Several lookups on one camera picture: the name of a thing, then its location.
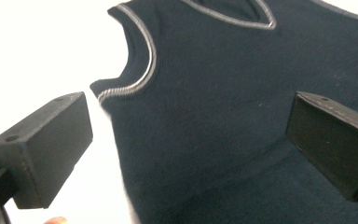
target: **seam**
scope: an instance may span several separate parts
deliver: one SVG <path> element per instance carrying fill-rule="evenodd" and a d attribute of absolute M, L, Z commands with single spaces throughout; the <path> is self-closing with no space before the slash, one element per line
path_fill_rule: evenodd
<path fill-rule="evenodd" d="M 321 7 L 325 7 L 327 9 L 330 9 L 338 14 L 341 14 L 341 15 L 344 15 L 344 16 L 347 16 L 347 17 L 350 17 L 350 18 L 353 18 L 353 19 L 356 19 L 358 20 L 358 14 L 356 13 L 353 13 L 353 12 L 349 12 L 343 8 L 340 8 L 340 7 L 335 7 L 333 5 L 330 5 L 324 1 L 321 1 L 321 0 L 310 0 L 311 2 L 321 6 Z"/>
<path fill-rule="evenodd" d="M 272 12 L 269 9 L 269 6 L 263 0 L 255 0 L 255 1 L 263 9 L 264 13 L 267 16 L 269 23 L 254 22 L 254 21 L 242 21 L 239 19 L 229 17 L 227 15 L 224 15 L 220 12 L 214 11 L 208 7 L 204 7 L 200 4 L 193 2 L 193 0 L 181 0 L 181 1 L 188 4 L 189 6 L 191 6 L 193 8 L 195 8 L 197 11 L 199 11 L 203 14 L 214 17 L 215 19 L 218 19 L 220 21 L 231 23 L 233 25 L 238 25 L 241 27 L 251 27 L 251 28 L 256 28 L 256 29 L 263 29 L 263 30 L 273 30 L 273 29 L 275 29 L 275 27 L 277 25 L 277 22 L 276 22 L 274 16 L 272 15 Z"/>
<path fill-rule="evenodd" d="M 129 7 L 124 6 L 123 4 L 117 5 L 117 9 L 121 10 L 123 13 L 125 13 L 138 27 L 138 29 L 141 31 L 146 45 L 147 49 L 149 51 L 149 62 L 147 64 L 147 67 L 145 69 L 144 74 L 139 78 L 136 82 L 130 84 L 126 87 L 118 87 L 118 88 L 111 88 L 108 90 L 105 90 L 101 92 L 98 95 L 98 100 L 100 104 L 106 100 L 107 98 L 113 97 L 113 96 L 124 96 L 133 94 L 137 91 L 139 91 L 141 88 L 143 88 L 146 83 L 150 80 L 150 78 L 153 76 L 154 71 L 156 70 L 156 46 L 154 44 L 153 38 L 149 31 L 147 30 L 144 22 L 133 12 Z"/>

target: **white surface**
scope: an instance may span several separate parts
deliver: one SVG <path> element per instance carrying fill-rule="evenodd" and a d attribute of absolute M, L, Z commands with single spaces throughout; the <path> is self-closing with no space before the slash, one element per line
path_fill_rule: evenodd
<path fill-rule="evenodd" d="M 117 77 L 127 61 L 121 26 L 106 10 L 120 1 L 0 0 L 0 133 L 49 100 L 88 97 L 94 141 L 47 210 L 6 208 L 13 224 L 67 217 L 70 224 L 131 223 L 110 121 L 89 84 Z M 358 1 L 328 0 L 358 13 Z"/>

